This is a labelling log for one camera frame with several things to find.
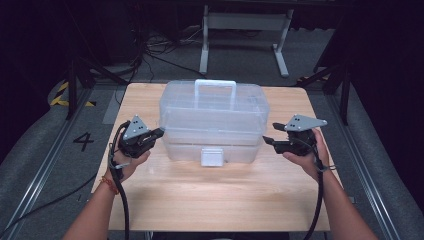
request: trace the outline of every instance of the gray carpet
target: gray carpet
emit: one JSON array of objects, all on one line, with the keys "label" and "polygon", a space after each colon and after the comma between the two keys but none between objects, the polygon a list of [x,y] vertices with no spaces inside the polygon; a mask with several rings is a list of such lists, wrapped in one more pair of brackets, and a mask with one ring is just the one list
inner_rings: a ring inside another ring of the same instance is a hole
[{"label": "gray carpet", "polygon": [[[289,31],[283,48],[290,74],[287,79],[280,77],[274,55],[270,50],[271,45],[278,39],[278,34],[261,32],[253,38],[234,32],[211,34],[207,77],[262,86],[293,85],[299,77],[313,74],[312,69],[331,34],[330,30]],[[201,45],[194,42],[157,57],[198,70],[200,51]],[[166,83],[173,79],[201,77],[195,72],[149,56],[145,56],[145,60],[133,82]],[[118,65],[110,69],[125,67]],[[348,195],[355,199],[355,206],[379,239],[385,239],[373,205],[355,170],[349,145],[344,139],[341,127],[337,124],[340,119],[330,107],[332,98],[319,91],[321,85],[322,83],[319,82],[314,83],[308,86],[307,90],[317,117],[329,122],[329,125],[323,128],[323,133],[337,165],[341,181]],[[118,102],[124,90],[124,87],[118,88],[109,80],[98,80],[98,84],[90,92],[89,97],[90,101],[96,102],[96,106],[81,109],[32,209],[70,192],[97,172],[119,109]],[[57,87],[52,89],[52,94],[54,95],[56,91]],[[335,99],[339,99],[339,93],[336,94]],[[348,110],[348,129],[381,193],[386,210],[398,231],[399,239],[421,239],[424,236],[422,212],[399,179],[353,88]],[[61,127],[65,124],[66,113],[66,107],[53,106],[22,136],[0,166],[0,182],[2,183],[0,229],[6,227],[27,187],[37,174]],[[83,144],[73,141],[85,133],[89,133],[90,140],[94,142],[87,144],[82,151]],[[92,183],[89,183],[62,202],[28,217],[14,239],[60,239],[89,199],[91,186]],[[303,237],[304,233],[291,233],[291,239],[303,239]],[[122,239],[123,233],[111,231],[110,238]],[[132,232],[132,239],[143,239],[143,234]],[[315,233],[313,239],[324,239],[324,234]]]}]

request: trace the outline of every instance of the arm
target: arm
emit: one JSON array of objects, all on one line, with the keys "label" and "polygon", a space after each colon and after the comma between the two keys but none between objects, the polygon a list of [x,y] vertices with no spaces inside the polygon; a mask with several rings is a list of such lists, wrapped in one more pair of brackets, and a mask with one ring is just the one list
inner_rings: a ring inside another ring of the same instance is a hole
[{"label": "arm", "polygon": [[[326,166],[329,165],[329,155],[321,133],[313,129],[317,140],[319,158]],[[314,165],[314,156],[309,154],[304,157],[285,152],[283,156],[289,161],[301,166],[303,170],[318,179],[318,173]],[[323,173],[324,202],[327,208],[328,219],[334,239],[377,239],[359,212],[350,202],[337,178],[331,171]]]},{"label": "arm", "polygon": [[[127,167],[123,168],[124,178],[121,182],[128,179],[134,173],[137,166],[144,163],[149,155],[150,152],[147,151],[139,158],[131,160],[129,157],[124,156],[121,151],[116,152],[114,160],[118,163],[131,161]],[[115,199],[115,192],[113,191],[115,185],[109,168],[104,177],[111,180],[112,187],[106,183],[99,184],[93,196],[72,223],[63,239],[107,239],[109,219],[113,200]]]}]

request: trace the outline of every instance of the black equipment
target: black equipment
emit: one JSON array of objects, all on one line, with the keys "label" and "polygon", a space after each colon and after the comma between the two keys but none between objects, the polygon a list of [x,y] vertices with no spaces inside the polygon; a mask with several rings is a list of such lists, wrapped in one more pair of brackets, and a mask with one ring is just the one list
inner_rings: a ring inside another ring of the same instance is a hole
[{"label": "black equipment", "polygon": [[273,138],[263,136],[265,142],[269,145],[272,145],[277,154],[291,152],[299,156],[305,156],[308,153],[312,152],[315,156],[314,164],[318,172],[318,198],[317,205],[315,208],[314,219],[312,220],[309,231],[304,238],[305,240],[311,237],[318,222],[318,217],[322,204],[322,196],[324,193],[324,183],[322,174],[326,170],[334,169],[334,166],[324,166],[322,164],[322,161],[319,159],[318,150],[316,147],[317,142],[315,139],[315,135],[312,132],[312,128],[321,127],[325,125],[327,125],[327,121],[325,120],[310,118],[296,114],[286,125],[281,123],[273,123],[275,129],[287,132],[288,141],[274,141]]},{"label": "black equipment", "polygon": [[291,152],[299,156],[305,156],[312,151],[315,146],[315,136],[312,128],[327,125],[327,121],[315,118],[294,115],[287,125],[281,123],[272,124],[275,129],[285,131],[288,134],[288,141],[275,141],[273,138],[263,136],[265,142],[274,146],[275,152]]},{"label": "black equipment", "polygon": [[[118,136],[121,133],[122,129],[125,129],[121,134],[121,138],[118,142]],[[138,158],[143,153],[153,148],[156,143],[156,139],[159,139],[163,136],[164,131],[160,128],[155,130],[149,130],[143,121],[135,115],[132,121],[127,121],[121,126],[119,126],[116,131],[113,142],[110,146],[109,151],[109,169],[112,173],[113,182],[118,188],[119,193],[121,194],[122,205],[124,207],[125,213],[125,239],[129,239],[129,211],[128,211],[128,202],[125,195],[124,188],[121,185],[121,179],[124,177],[122,173],[122,168],[127,166],[128,163],[118,164],[113,158],[115,155],[115,146],[118,144],[118,149],[122,153],[131,158]]]}]

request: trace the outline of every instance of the forearm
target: forearm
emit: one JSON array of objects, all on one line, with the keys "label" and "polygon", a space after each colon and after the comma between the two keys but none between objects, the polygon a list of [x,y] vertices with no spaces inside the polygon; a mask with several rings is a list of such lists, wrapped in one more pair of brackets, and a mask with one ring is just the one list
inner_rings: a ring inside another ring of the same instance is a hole
[{"label": "forearm", "polygon": [[101,183],[67,231],[64,239],[107,239],[114,198],[115,194],[109,186]]},{"label": "forearm", "polygon": [[324,202],[334,239],[377,239],[359,212],[350,202],[331,171],[324,177]]}]

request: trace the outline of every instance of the handheld controller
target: handheld controller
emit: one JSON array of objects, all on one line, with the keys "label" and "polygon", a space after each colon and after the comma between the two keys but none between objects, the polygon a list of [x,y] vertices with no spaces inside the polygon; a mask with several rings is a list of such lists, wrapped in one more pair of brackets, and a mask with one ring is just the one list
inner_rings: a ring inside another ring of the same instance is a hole
[{"label": "handheld controller", "polygon": [[327,121],[310,118],[302,115],[294,115],[286,124],[273,123],[273,127],[288,134],[288,141],[275,141],[273,138],[263,136],[265,143],[272,145],[277,154],[291,152],[298,156],[305,156],[315,146],[315,135],[312,128],[325,126]]},{"label": "handheld controller", "polygon": [[[137,115],[134,116],[131,122],[128,121],[121,126],[125,128],[125,130],[119,138],[118,148],[125,156],[131,158],[138,158],[143,153],[153,148],[155,146],[156,139],[161,138],[164,134],[164,131],[161,128],[149,130],[149,128]],[[110,164],[116,170],[119,179],[122,179],[122,168],[129,163],[118,165],[112,159]]]}]

